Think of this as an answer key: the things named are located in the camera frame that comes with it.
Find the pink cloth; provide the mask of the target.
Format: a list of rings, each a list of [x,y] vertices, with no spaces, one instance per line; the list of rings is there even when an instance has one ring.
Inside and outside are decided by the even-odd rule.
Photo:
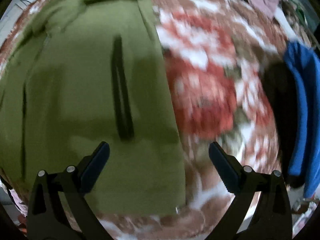
[[[249,0],[249,4],[272,20],[281,1],[287,0]]]

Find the blue folded garment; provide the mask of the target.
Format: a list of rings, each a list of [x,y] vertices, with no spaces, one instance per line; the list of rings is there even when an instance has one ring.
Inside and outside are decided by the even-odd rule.
[[[319,186],[319,58],[297,41],[268,67],[263,88],[273,109],[285,183],[310,198]]]

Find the green hooded jacket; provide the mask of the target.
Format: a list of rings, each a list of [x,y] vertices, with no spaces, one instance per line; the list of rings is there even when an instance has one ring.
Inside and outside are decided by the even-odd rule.
[[[95,212],[169,215],[185,204],[182,145],[150,0],[50,0],[1,78],[1,168],[28,191],[102,142]]]

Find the floral brown bed blanket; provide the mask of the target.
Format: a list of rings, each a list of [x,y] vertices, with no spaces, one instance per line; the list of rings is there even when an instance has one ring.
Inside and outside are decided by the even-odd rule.
[[[1,78],[29,21],[50,0],[35,0],[19,17],[1,47]],[[210,161],[217,140],[257,172],[280,168],[279,136],[263,88],[265,70],[281,62],[287,36],[242,0],[150,0],[161,44],[171,103],[183,151],[185,204],[169,215],[94,212],[116,239],[204,238],[230,206]],[[22,210],[31,197],[12,186]]]

